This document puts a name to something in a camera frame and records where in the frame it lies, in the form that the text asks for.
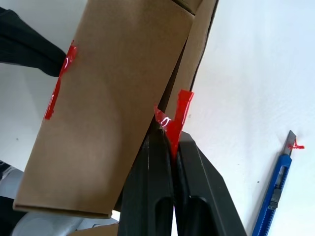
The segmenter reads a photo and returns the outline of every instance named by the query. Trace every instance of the blue utility knife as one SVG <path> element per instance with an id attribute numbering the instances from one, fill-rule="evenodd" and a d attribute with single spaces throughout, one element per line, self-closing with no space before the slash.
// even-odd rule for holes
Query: blue utility knife
<path id="1" fill-rule="evenodd" d="M 296 136 L 290 130 L 282 154 L 279 156 L 266 192 L 264 201 L 252 232 L 252 236 L 267 236 L 274 218 L 284 183 L 292 162 L 291 153 Z"/>

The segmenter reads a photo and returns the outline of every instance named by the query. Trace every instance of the red tape piece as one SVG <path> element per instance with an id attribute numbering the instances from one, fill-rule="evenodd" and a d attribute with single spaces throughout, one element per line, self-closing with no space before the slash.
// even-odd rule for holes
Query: red tape piece
<path id="1" fill-rule="evenodd" d="M 54 89 L 54 92 L 51 96 L 50 102 L 48 104 L 47 110 L 46 110 L 46 114 L 44 116 L 45 119 L 50 119 L 52 114 L 54 113 L 54 107 L 57 101 L 57 97 L 59 94 L 59 90 L 60 90 L 60 85 L 61 85 L 61 77 L 62 75 L 68 70 L 69 66 L 71 65 L 71 63 L 73 62 L 75 55 L 77 54 L 77 47 L 74 47 L 73 45 L 73 41 L 69 47 L 68 53 L 64 59 L 63 62 L 63 66 L 61 68 L 61 71 L 59 73 L 59 77 Z"/>
<path id="2" fill-rule="evenodd" d="M 297 141 L 296 141 L 296 139 L 295 139 L 295 141 L 294 141 L 294 145 L 292 146 L 292 145 L 290 145 L 289 146 L 289 149 L 305 149 L 305 146 L 303 146 L 303 145 L 298 145 L 297 144 Z"/>
<path id="3" fill-rule="evenodd" d="M 171 153 L 173 158 L 176 158 L 178 150 L 178 142 L 181 136 L 181 132 L 186 120 L 189 105 L 193 97 L 193 92 L 181 90 L 178 94 L 177 109 L 175 119 L 171 120 L 166 114 L 158 109 L 157 105 L 154 105 L 154 113 L 156 121 L 165 130 L 171 144 Z"/>

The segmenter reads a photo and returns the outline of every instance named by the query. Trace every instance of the black fabric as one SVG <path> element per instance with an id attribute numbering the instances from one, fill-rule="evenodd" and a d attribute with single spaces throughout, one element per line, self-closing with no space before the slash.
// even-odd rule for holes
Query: black fabric
<path id="1" fill-rule="evenodd" d="M 15 225 L 26 214 L 13 210 L 13 199 L 0 196 L 0 236 L 9 236 Z"/>
<path id="2" fill-rule="evenodd" d="M 12 10 L 0 7 L 0 62 L 35 67 L 57 77 L 65 53 L 24 23 Z"/>

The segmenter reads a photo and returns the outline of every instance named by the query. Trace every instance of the white table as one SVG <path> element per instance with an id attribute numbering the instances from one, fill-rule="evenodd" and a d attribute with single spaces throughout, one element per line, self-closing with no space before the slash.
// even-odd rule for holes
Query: white table
<path id="1" fill-rule="evenodd" d="M 315 2 L 220 0 L 184 130 L 223 176 L 249 235 L 289 130 L 305 145 L 269 235 L 314 235 Z"/>
<path id="2" fill-rule="evenodd" d="M 86 0 L 1 0 L 67 51 Z M 286 136 L 292 165 L 269 236 L 313 235 L 315 3 L 220 0 L 184 130 L 222 174 L 250 235 Z M 0 159 L 24 170 L 56 78 L 0 64 Z"/>

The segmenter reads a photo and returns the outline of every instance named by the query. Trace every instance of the cardboard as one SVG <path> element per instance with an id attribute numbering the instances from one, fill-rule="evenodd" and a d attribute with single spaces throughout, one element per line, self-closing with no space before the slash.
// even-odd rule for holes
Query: cardboard
<path id="1" fill-rule="evenodd" d="M 110 217 L 153 104 L 168 91 L 167 108 L 176 107 L 171 77 L 175 89 L 191 86 L 214 6 L 203 0 L 194 16 L 171 0 L 89 0 L 77 56 L 42 122 L 16 209 Z"/>
<path id="2" fill-rule="evenodd" d="M 118 224 L 99 226 L 96 228 L 79 230 L 68 236 L 117 236 Z"/>

